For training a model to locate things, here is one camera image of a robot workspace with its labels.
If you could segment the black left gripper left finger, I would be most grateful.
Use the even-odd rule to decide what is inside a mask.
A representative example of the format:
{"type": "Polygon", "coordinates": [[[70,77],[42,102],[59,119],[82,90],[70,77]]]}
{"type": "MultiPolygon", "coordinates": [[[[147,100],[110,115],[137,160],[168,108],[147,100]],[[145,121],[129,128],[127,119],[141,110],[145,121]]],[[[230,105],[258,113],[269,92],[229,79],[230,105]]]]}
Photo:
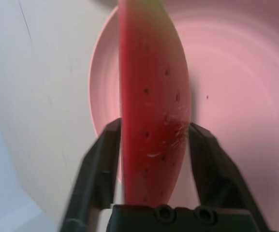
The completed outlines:
{"type": "Polygon", "coordinates": [[[94,232],[99,214],[114,200],[121,118],[107,124],[84,156],[60,224],[61,232],[94,232]]]}

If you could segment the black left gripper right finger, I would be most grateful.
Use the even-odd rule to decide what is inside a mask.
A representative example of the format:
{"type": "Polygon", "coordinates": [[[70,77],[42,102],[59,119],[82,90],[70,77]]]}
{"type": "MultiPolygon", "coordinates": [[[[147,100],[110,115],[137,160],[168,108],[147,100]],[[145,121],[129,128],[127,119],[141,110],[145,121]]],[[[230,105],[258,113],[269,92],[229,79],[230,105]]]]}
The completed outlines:
{"type": "Polygon", "coordinates": [[[250,209],[250,192],[239,169],[216,137],[189,125],[192,173],[200,203],[214,208],[250,209]]]}

